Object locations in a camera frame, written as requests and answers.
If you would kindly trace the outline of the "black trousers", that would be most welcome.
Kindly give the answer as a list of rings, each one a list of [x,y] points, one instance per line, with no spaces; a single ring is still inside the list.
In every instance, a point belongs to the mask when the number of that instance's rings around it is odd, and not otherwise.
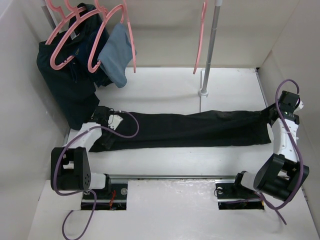
[[[260,111],[209,110],[189,115],[118,113],[118,135],[103,130],[93,153],[144,148],[242,147],[271,143]]]

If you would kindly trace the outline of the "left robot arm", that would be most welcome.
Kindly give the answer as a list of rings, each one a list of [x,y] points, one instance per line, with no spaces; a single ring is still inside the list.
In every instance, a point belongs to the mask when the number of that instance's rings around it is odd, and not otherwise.
[[[50,184],[58,195],[67,196],[67,191],[74,194],[89,190],[94,190],[102,199],[111,195],[110,176],[91,171],[88,153],[100,137],[107,135],[104,128],[113,123],[112,113],[112,109],[99,106],[73,139],[51,151]]]

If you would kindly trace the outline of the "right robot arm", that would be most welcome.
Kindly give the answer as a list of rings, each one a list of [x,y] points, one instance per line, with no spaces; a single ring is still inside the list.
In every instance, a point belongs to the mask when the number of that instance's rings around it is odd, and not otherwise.
[[[304,165],[302,179],[298,181],[300,163],[295,147],[300,119],[295,110],[301,104],[300,96],[282,91],[277,103],[278,107],[273,104],[264,110],[273,133],[273,154],[258,172],[237,174],[231,184],[231,191],[237,197],[257,191],[284,202],[309,175],[310,169]]]

